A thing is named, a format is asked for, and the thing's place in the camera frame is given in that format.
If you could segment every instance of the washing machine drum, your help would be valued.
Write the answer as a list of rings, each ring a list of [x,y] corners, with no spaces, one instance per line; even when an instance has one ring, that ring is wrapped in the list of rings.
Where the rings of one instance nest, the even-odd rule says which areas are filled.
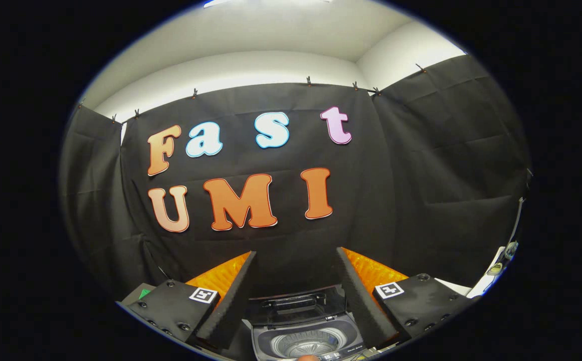
[[[271,349],[279,357],[298,358],[306,354],[325,354],[346,345],[346,334],[335,327],[281,334],[271,341]]]

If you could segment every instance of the washing machine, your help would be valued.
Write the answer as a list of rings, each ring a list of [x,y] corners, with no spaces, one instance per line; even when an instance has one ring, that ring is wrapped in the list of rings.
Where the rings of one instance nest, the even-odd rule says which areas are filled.
[[[250,299],[246,321],[258,361],[351,359],[365,350],[341,285]]]

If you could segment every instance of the green tag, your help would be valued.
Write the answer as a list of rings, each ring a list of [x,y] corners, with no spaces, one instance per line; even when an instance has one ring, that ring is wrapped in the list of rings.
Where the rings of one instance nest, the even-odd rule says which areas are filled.
[[[144,288],[144,289],[141,291],[141,295],[139,296],[139,299],[141,299],[142,297],[144,297],[145,295],[147,295],[147,294],[149,294],[149,293],[150,293],[150,290],[146,290],[146,288]]]

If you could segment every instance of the light blue letter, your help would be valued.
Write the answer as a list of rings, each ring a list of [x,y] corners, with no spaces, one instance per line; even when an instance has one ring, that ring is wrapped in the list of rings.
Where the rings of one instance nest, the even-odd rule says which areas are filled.
[[[255,142],[262,148],[283,146],[289,140],[286,125],[289,125],[289,117],[282,112],[261,114],[255,119],[255,129],[262,134],[255,137]]]
[[[192,138],[186,144],[186,154],[189,157],[197,158],[202,154],[216,155],[222,150],[220,126],[212,121],[197,124],[190,130],[188,137]]]

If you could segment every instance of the washing machine lid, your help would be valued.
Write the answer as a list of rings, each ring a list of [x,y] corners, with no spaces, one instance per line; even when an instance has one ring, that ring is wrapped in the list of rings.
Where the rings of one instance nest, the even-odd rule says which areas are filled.
[[[249,299],[246,319],[253,326],[282,326],[312,322],[344,313],[346,298],[340,285],[274,297]]]

